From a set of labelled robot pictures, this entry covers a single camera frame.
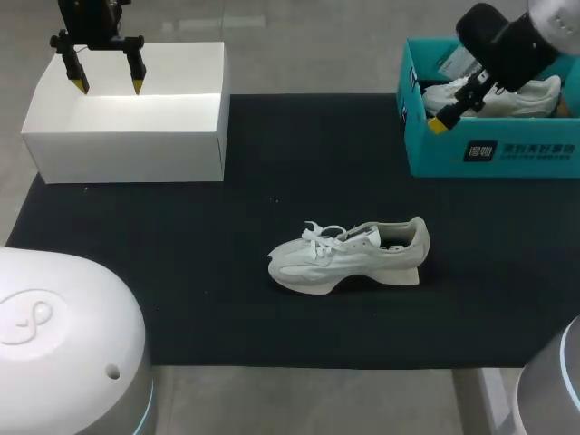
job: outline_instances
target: shoe sole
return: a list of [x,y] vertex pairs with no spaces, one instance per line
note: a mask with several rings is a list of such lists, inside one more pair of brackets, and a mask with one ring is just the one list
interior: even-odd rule
[[[376,270],[370,274],[364,274],[364,276],[368,276],[377,283],[385,285],[417,285],[419,283],[419,270],[417,270],[417,267],[404,270]],[[298,293],[304,293],[306,295],[328,295],[347,277],[343,276],[320,285],[288,284],[275,278],[274,280],[281,286]]]

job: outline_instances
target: white box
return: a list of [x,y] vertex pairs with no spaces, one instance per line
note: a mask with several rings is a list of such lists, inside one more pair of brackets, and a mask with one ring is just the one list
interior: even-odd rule
[[224,44],[145,43],[141,54],[147,75],[140,95],[122,52],[78,53],[87,95],[54,56],[22,129],[46,183],[223,181]]

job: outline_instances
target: small hole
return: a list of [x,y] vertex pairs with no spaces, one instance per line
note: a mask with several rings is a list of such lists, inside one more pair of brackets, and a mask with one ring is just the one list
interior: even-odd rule
[[118,380],[121,377],[121,372],[119,372],[119,367],[115,364],[109,364],[105,367],[105,373],[114,381]]

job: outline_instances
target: logo on box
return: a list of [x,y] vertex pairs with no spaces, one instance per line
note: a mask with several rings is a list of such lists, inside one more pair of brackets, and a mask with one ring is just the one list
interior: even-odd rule
[[409,71],[409,82],[411,83],[411,92],[415,91],[415,85],[417,84],[417,73],[415,72],[415,68],[411,67]]
[[409,114],[409,111],[407,110],[407,104],[405,104],[405,100],[402,101],[402,107],[401,107],[401,125],[402,125],[402,130],[405,131],[406,127],[407,127],[407,115]]
[[491,161],[497,147],[495,140],[472,140],[465,149],[463,161]]

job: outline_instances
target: teal shoe box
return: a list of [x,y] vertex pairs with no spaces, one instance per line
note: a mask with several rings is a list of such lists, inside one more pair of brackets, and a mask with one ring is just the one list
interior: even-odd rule
[[[397,104],[415,177],[580,178],[580,119],[462,118],[440,135],[427,126],[421,81],[448,82],[440,65],[456,39],[410,39]],[[559,75],[569,110],[580,114],[580,61],[562,56],[538,79]]]

